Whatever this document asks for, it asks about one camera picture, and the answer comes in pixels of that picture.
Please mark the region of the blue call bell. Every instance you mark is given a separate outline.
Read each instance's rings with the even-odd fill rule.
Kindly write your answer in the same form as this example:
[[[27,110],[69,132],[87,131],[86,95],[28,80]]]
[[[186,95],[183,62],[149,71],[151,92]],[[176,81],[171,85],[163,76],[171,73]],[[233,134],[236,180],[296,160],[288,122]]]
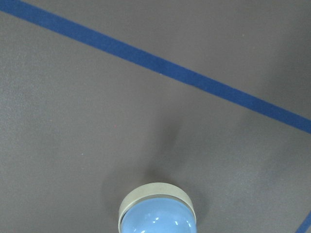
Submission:
[[[190,197],[169,183],[148,183],[128,193],[119,208],[120,233],[196,233]]]

